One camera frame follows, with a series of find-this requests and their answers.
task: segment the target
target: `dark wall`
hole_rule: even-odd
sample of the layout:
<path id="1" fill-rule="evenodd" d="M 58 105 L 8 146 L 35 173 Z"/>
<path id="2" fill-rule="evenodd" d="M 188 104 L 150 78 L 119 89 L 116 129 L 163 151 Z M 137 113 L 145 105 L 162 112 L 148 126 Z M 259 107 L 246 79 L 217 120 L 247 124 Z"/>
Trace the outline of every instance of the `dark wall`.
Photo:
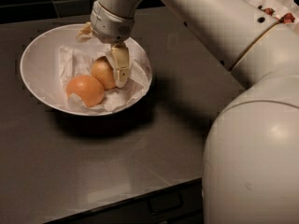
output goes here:
<path id="1" fill-rule="evenodd" d="M 90 14 L 94 0 L 0 0 L 0 23 Z M 160 0 L 144 0 L 138 8 L 160 7 Z"/>

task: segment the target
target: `table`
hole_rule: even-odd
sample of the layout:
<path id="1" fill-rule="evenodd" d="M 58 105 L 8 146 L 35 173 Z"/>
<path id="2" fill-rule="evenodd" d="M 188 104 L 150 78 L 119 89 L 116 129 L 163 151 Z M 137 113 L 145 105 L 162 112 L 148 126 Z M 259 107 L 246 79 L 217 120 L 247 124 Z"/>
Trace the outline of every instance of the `table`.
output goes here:
<path id="1" fill-rule="evenodd" d="M 201 178 L 212 121 L 242 87 L 166 7 L 139 9 L 132 38 L 153 69 L 149 93 L 107 117 L 78 117 L 24 88 L 26 46 L 89 16 L 0 25 L 0 217 L 44 223 Z"/>

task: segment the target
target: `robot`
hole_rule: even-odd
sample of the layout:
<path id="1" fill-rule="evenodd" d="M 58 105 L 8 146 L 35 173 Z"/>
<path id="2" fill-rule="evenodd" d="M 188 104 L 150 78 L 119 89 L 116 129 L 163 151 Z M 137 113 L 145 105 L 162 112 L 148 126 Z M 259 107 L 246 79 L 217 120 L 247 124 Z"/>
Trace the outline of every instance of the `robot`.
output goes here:
<path id="1" fill-rule="evenodd" d="M 95 1 L 93 34 L 112 49 L 125 48 L 141 1 Z M 242 0 L 162 1 L 247 88 L 206 140 L 205 223 L 298 223 L 298 35 Z"/>

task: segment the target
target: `plate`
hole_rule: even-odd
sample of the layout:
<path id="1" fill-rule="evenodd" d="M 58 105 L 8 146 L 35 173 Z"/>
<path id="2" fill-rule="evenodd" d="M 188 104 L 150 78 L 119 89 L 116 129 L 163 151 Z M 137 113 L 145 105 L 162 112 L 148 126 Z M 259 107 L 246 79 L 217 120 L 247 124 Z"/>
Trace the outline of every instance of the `plate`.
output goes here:
<path id="1" fill-rule="evenodd" d="M 115 111 L 86 112 L 69 107 L 59 74 L 59 50 L 61 46 L 79 49 L 91 57 L 99 51 L 107 50 L 109 44 L 92 38 L 78 42 L 76 35 L 83 24 L 61 26 L 40 35 L 33 40 L 21 56 L 21 78 L 27 89 L 42 103 L 65 113 L 79 116 L 105 116 L 121 112 L 137 103 L 149 90 L 152 79 L 150 60 L 147 53 L 132 38 L 125 41 L 129 49 L 130 59 L 133 56 L 144 71 L 144 78 L 149 82 L 142 95 L 135 97 Z"/>

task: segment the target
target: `robotic arm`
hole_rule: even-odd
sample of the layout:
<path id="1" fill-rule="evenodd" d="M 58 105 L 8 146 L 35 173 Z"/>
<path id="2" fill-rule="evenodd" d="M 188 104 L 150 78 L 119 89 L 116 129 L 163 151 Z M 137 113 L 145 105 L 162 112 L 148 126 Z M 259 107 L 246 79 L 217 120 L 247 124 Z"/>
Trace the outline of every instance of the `robotic arm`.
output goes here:
<path id="1" fill-rule="evenodd" d="M 96 1 L 93 33 L 123 43 L 141 1 Z M 298 35 L 242 0 L 162 1 L 249 88 L 221 112 L 206 140 L 205 223 L 297 223 Z"/>

